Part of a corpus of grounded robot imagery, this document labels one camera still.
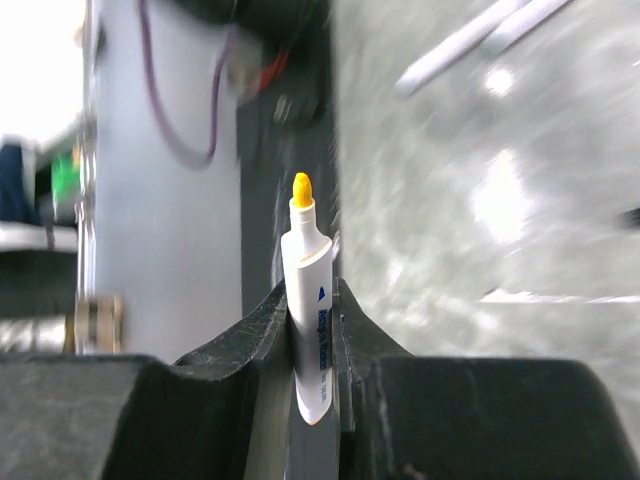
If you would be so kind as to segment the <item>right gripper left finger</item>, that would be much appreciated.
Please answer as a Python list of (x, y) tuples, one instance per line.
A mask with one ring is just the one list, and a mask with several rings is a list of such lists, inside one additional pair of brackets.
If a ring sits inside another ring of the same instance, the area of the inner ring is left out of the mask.
[(5, 479), (280, 479), (291, 404), (282, 286), (167, 365), (142, 355), (1, 358)]

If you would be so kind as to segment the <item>yellow cap marker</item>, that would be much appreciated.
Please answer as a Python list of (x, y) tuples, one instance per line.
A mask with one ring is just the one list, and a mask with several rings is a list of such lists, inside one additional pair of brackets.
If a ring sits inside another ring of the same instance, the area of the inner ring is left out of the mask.
[(294, 177), (289, 214), (281, 256), (292, 321), (296, 396), (302, 419), (314, 425), (333, 399), (333, 242), (317, 227), (311, 180), (303, 172)]

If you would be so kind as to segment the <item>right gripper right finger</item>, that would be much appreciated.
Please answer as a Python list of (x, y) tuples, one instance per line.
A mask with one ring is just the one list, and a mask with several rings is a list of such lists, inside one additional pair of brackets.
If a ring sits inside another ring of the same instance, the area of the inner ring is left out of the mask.
[(343, 479), (635, 479), (602, 381), (548, 358), (419, 357), (333, 294)]

